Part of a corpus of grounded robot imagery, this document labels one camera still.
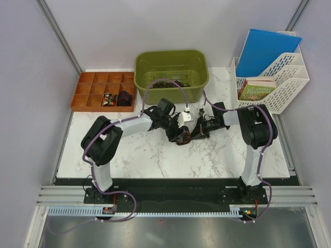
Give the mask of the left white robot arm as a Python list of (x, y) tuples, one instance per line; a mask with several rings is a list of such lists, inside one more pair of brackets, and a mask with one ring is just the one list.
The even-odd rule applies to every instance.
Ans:
[(164, 129), (169, 142), (184, 145), (191, 141), (185, 122), (191, 121), (189, 111), (175, 113), (175, 105), (163, 98), (157, 105), (142, 110), (136, 116), (111, 121), (100, 116), (84, 136), (81, 147), (83, 161), (91, 166), (93, 186), (86, 190), (84, 203), (115, 203), (120, 194), (133, 197), (125, 191), (113, 191), (110, 162), (121, 139), (140, 132)]

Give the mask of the orange compartment tray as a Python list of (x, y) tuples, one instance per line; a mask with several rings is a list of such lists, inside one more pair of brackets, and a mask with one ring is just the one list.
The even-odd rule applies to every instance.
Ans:
[[(118, 95), (122, 90), (131, 94), (131, 106), (101, 106), (105, 92)], [(70, 108), (74, 112), (133, 112), (136, 94), (133, 72), (82, 72)]]

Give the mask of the blue folder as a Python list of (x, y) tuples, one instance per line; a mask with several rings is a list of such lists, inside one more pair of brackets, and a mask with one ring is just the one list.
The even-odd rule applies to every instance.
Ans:
[(288, 62), (289, 57), (281, 57), (284, 53), (294, 53), (301, 37), (259, 29), (250, 29), (241, 52), (236, 76), (249, 78), (259, 76), (275, 60)]

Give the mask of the dark tie in basin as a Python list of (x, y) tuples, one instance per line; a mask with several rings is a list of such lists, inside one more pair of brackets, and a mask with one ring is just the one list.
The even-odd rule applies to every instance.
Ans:
[[(180, 87), (190, 87), (191, 85), (188, 83), (182, 83), (180, 81), (174, 81), (176, 84), (178, 84)], [(176, 85), (172, 82), (168, 81), (160, 81), (153, 85), (153, 88), (176, 88)]]

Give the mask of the olive green plastic basin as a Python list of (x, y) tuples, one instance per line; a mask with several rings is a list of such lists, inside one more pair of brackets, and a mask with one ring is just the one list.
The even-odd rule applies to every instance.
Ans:
[[(180, 87), (176, 80), (191, 86)], [(172, 82), (176, 88), (153, 88), (160, 81)], [(144, 52), (135, 59), (134, 83), (148, 105), (162, 98), (173, 103), (195, 103), (208, 81), (206, 57), (198, 50)]]

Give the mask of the aluminium frame rail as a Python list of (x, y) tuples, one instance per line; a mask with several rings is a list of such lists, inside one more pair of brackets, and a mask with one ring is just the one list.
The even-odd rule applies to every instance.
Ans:
[[(37, 204), (41, 206), (81, 206), (85, 191), (79, 186), (43, 186)], [(310, 186), (273, 186), (272, 207), (316, 207)]]

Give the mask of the white file organizer rack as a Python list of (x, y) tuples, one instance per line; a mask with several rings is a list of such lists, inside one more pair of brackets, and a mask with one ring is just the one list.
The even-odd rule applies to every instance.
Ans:
[[(276, 32), (296, 36), (293, 32)], [(309, 81), (307, 69), (299, 46), (294, 53), (284, 53), (281, 57), (289, 57), (288, 62), (275, 60), (259, 76), (272, 76), (277, 88), (260, 101), (238, 100), (238, 93), (246, 77), (237, 77), (236, 68), (240, 57), (235, 57), (230, 65), (231, 106), (244, 107), (250, 104), (265, 104), (272, 114), (281, 114)]]

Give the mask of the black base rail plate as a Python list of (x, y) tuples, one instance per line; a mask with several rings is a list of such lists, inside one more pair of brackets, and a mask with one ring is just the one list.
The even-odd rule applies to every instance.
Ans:
[[(120, 210), (228, 210), (230, 205), (264, 205), (257, 200), (244, 204), (230, 199), (224, 190), (235, 189), (239, 179), (129, 179), (115, 178), (109, 189), (125, 191), (133, 197), (119, 195), (115, 203)], [(57, 179), (56, 186), (81, 186), (86, 192), (93, 186), (87, 179)]]

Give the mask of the black orange floral tie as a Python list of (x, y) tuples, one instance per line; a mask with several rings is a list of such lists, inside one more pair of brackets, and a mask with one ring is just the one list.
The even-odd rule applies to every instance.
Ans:
[(179, 146), (188, 144), (188, 143), (190, 143), (190, 141), (191, 141), (191, 133), (189, 130), (183, 131), (176, 138), (176, 144)]

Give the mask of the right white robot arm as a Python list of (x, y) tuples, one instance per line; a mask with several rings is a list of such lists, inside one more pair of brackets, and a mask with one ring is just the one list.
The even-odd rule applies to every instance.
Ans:
[(238, 125), (247, 145), (245, 167), (239, 177), (237, 188), (223, 192), (230, 199), (244, 204), (253, 204), (256, 200), (259, 203), (267, 203), (263, 196), (265, 190), (261, 181), (263, 154), (277, 138), (278, 130), (266, 105), (251, 105), (226, 111), (224, 103), (217, 102), (212, 109), (214, 115), (209, 120), (205, 119), (204, 111), (200, 109), (200, 117), (191, 133), (191, 138), (193, 140), (209, 138), (212, 131)]

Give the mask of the green treehouse book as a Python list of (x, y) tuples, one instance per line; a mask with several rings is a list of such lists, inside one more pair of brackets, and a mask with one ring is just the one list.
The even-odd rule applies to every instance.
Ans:
[(238, 93), (238, 100), (260, 101), (276, 88), (272, 76), (247, 77)]

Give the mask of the rolled dark navy tie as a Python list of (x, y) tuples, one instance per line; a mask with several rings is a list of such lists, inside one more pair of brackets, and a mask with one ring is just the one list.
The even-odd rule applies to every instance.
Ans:
[(122, 90), (117, 95), (117, 106), (131, 106), (131, 94)]

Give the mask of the rolled colourful floral tie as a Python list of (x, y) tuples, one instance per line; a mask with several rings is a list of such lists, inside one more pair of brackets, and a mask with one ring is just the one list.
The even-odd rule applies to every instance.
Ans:
[(117, 95), (116, 94), (112, 94), (110, 92), (105, 92), (103, 94), (103, 99), (102, 99), (102, 103), (101, 106), (106, 107), (112, 107), (112, 106), (116, 106), (116, 102), (117, 102)]

